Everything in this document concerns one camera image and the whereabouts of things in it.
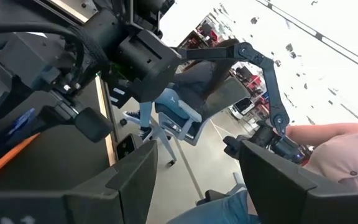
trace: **person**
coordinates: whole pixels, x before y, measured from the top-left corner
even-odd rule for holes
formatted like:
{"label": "person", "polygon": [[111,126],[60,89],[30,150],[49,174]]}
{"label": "person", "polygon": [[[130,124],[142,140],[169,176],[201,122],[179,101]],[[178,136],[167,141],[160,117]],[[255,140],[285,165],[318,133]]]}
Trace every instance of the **person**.
{"label": "person", "polygon": [[[238,44],[237,39],[224,40],[214,47],[228,47]],[[170,83],[161,95],[155,99],[172,110],[183,119],[188,119],[186,112],[179,107],[179,100],[183,100],[191,108],[198,111],[204,102],[227,78],[229,69],[236,63],[234,60],[204,60],[190,63],[184,71],[175,74],[173,82]],[[125,112],[140,120],[139,136],[144,140],[150,137],[150,118],[152,102],[140,103],[140,110],[137,112]]]}
{"label": "person", "polygon": [[[358,191],[358,124],[289,126],[287,136],[316,147],[305,169]],[[168,223],[255,224],[260,220],[244,190],[195,207]]]}

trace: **long hair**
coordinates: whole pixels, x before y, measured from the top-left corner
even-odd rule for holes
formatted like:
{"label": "long hair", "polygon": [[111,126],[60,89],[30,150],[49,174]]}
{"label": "long hair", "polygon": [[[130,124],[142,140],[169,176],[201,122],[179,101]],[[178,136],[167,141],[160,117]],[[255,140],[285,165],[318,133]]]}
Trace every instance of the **long hair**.
{"label": "long hair", "polygon": [[[229,47],[234,44],[238,44],[239,41],[237,39],[228,39],[222,42],[219,42],[214,46],[215,47]],[[194,61],[190,63],[183,71],[190,69],[201,61]],[[237,63],[235,60],[211,60],[214,63],[214,70],[212,72],[212,78],[208,82],[203,95],[201,96],[204,100],[208,98],[210,94],[212,94],[215,90],[217,90],[225,81],[225,79],[229,76],[230,68]]]}

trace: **office chair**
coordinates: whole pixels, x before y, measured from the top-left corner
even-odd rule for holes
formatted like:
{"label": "office chair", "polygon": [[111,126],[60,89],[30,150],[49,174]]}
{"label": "office chair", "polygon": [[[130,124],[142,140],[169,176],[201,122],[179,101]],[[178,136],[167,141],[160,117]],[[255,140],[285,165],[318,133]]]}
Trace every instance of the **office chair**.
{"label": "office chair", "polygon": [[[156,103],[155,112],[158,114],[158,122],[153,118],[150,120],[153,129],[152,138],[160,138],[162,144],[172,156],[172,160],[168,164],[172,166],[177,161],[168,140],[170,137],[175,136],[178,140],[186,141],[192,146],[197,145],[205,124],[215,114],[244,98],[250,98],[248,90],[238,79],[229,77],[208,97],[199,113],[185,102],[179,101],[180,107],[186,111],[190,117],[188,119],[183,119],[165,105]],[[124,116],[126,120],[139,124],[138,119],[134,119],[125,113]]]}

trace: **light skin arm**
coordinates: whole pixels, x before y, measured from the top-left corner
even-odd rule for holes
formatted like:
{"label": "light skin arm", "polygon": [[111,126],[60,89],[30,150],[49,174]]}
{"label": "light skin arm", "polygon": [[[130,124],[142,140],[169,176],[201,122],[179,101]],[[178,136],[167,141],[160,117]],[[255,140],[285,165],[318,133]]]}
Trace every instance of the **light skin arm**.
{"label": "light skin arm", "polygon": [[307,146],[319,146],[333,137],[358,133],[356,123],[325,125],[300,125],[287,127],[287,136],[294,142]]}

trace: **blue jeans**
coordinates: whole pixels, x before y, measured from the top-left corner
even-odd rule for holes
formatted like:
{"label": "blue jeans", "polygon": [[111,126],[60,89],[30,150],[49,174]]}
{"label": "blue jeans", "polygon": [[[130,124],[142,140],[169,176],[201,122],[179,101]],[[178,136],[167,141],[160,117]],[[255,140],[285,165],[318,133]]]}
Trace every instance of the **blue jeans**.
{"label": "blue jeans", "polygon": [[[175,90],[170,88],[165,88],[161,95],[155,99],[154,102],[165,105],[167,108],[172,110],[176,115],[183,119],[189,119],[189,116],[186,112],[179,107],[180,98]],[[139,103],[140,105],[140,126],[141,127],[149,127],[150,126],[150,118],[152,116],[152,103],[153,102],[145,102]]]}
{"label": "blue jeans", "polygon": [[168,224],[259,224],[255,215],[248,215],[247,191],[197,206],[170,220]]}

